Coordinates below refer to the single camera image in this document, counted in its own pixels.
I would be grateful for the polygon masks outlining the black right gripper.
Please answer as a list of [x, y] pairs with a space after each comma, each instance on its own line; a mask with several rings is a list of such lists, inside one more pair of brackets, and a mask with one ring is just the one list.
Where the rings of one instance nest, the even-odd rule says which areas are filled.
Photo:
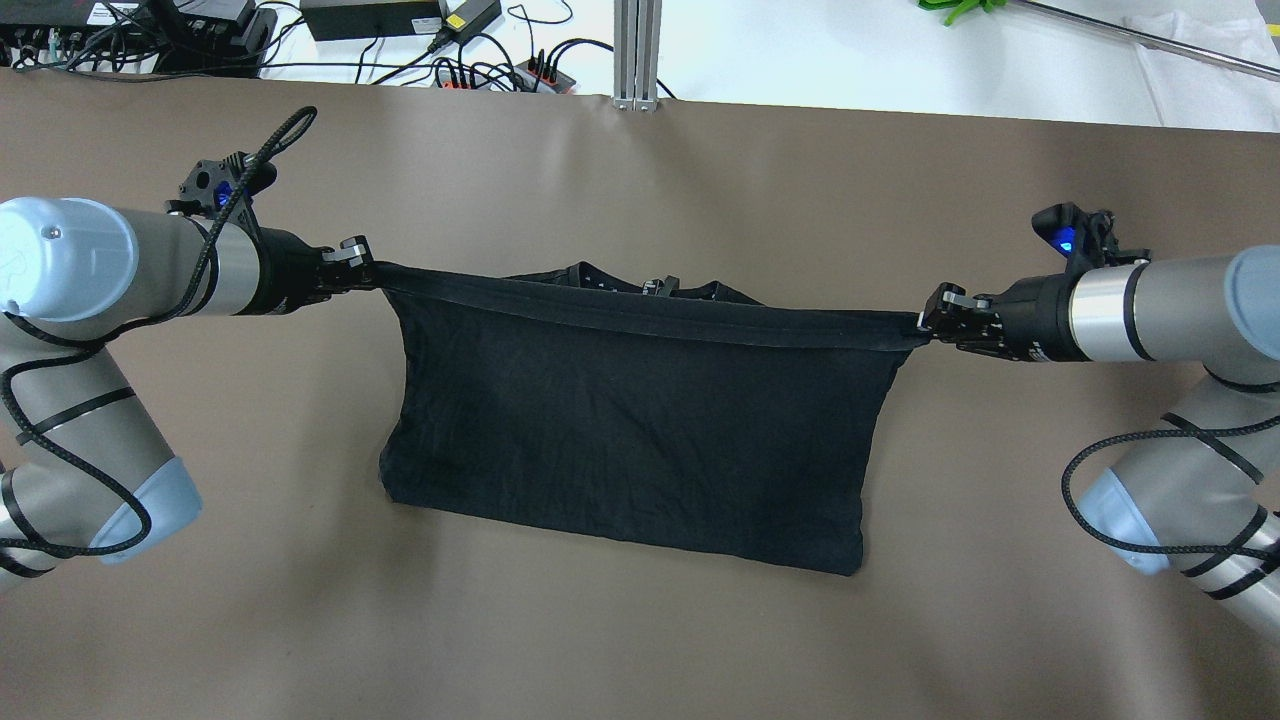
[[916, 328], [961, 351], [1029, 363], [1070, 363], [1069, 304], [1073, 281], [1065, 274], [1015, 282], [1002, 293], [969, 295], [942, 282], [916, 316]]

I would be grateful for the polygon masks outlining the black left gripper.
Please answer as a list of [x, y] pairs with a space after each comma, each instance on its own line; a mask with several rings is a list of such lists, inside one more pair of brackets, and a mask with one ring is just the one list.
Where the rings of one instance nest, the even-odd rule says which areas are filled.
[[260, 231], [256, 313], [293, 313], [337, 293], [375, 290], [378, 274], [366, 236], [352, 236], [339, 249], [314, 247], [273, 228]]

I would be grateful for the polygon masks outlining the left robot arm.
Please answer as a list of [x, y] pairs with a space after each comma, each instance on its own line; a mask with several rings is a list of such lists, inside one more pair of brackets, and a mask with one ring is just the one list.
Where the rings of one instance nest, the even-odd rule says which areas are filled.
[[74, 557], [119, 564], [204, 501], [109, 345], [182, 316], [287, 314], [372, 282], [356, 236], [314, 247], [253, 223], [90, 199], [3, 204], [3, 589]]

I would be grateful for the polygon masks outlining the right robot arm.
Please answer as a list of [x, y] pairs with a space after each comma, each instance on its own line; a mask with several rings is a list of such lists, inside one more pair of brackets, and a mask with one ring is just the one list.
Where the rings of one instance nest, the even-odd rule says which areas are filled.
[[1276, 245], [1155, 261], [1060, 240], [1065, 269], [970, 295], [943, 283], [918, 318], [970, 354], [1042, 363], [1193, 363], [1204, 372], [1156, 428], [1082, 450], [1062, 473], [1069, 512], [1144, 574], [1178, 571], [1277, 641]]

